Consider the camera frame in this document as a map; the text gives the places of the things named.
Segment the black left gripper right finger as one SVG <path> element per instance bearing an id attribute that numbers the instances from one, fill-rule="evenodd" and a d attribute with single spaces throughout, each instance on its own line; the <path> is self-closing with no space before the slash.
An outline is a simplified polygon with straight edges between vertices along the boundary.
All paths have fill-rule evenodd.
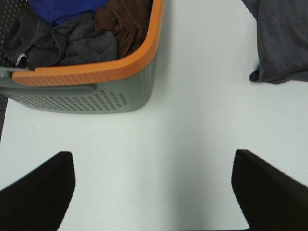
<path id="1" fill-rule="evenodd" d="M 249 150 L 235 153 L 231 185 L 251 231 L 306 231 L 308 188 Z"/>

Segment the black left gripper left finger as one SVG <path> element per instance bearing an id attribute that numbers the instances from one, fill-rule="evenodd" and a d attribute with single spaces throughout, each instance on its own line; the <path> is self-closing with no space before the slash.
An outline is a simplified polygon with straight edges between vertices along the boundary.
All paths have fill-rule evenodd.
<path id="1" fill-rule="evenodd" d="M 75 190 L 71 152 L 59 152 L 0 192 L 2 231 L 56 231 Z"/>

